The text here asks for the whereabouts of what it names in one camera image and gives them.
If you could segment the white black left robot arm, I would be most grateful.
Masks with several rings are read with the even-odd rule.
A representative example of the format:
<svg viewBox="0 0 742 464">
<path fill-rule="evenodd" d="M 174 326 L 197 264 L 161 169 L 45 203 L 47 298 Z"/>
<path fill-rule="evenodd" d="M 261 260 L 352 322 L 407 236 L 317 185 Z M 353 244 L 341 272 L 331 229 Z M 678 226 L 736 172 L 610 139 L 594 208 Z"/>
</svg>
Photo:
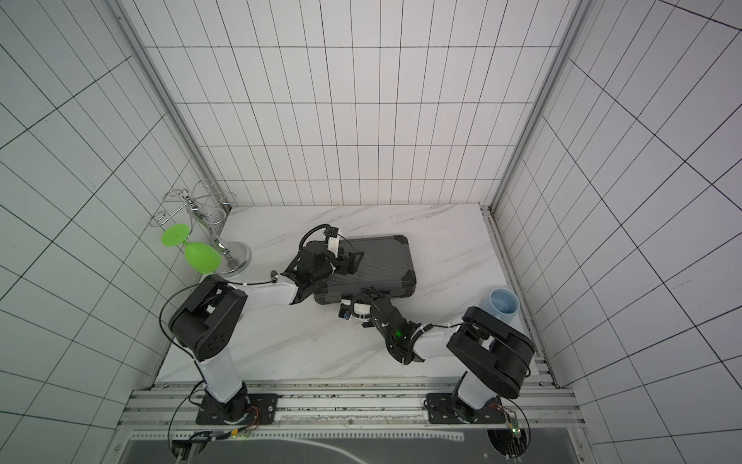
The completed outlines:
<svg viewBox="0 0 742 464">
<path fill-rule="evenodd" d="M 247 395 L 228 349 L 243 314 L 273 307 L 297 305 L 313 295 L 334 275 L 359 270 L 364 253 L 345 249 L 337 238 L 312 241 L 300 247 L 287 269 L 259 283 L 237 283 L 210 275 L 171 316 L 168 331 L 197 366 L 206 393 L 220 406 Z"/>
</svg>

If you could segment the dark grey poker set case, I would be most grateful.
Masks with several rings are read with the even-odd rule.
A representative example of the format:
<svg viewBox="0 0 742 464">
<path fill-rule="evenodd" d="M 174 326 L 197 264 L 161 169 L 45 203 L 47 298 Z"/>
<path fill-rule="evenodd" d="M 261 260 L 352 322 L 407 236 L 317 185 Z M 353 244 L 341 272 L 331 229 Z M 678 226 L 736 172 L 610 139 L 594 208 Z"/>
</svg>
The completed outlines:
<svg viewBox="0 0 742 464">
<path fill-rule="evenodd" d="M 371 287 L 392 298 L 408 298 L 415 293 L 417 276 L 406 236 L 355 237 L 350 241 L 351 247 L 342 240 L 342 249 L 364 253 L 357 272 L 346 276 L 334 274 L 328 278 L 314 293 L 317 304 L 351 300 Z"/>
</svg>

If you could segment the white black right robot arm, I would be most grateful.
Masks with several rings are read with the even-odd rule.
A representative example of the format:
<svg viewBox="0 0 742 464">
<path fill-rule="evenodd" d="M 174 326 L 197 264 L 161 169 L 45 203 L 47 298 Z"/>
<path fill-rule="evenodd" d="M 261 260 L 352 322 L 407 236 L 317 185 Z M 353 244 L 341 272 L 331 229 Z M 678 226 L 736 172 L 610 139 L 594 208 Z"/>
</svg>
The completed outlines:
<svg viewBox="0 0 742 464">
<path fill-rule="evenodd" d="M 404 318 L 390 296 L 361 294 L 342 301 L 339 316 L 376 329 L 400 365 L 450 357 L 463 363 L 455 395 L 471 409 L 496 396 L 518 398 L 531 376 L 533 341 L 480 307 L 469 307 L 459 322 L 421 324 Z"/>
</svg>

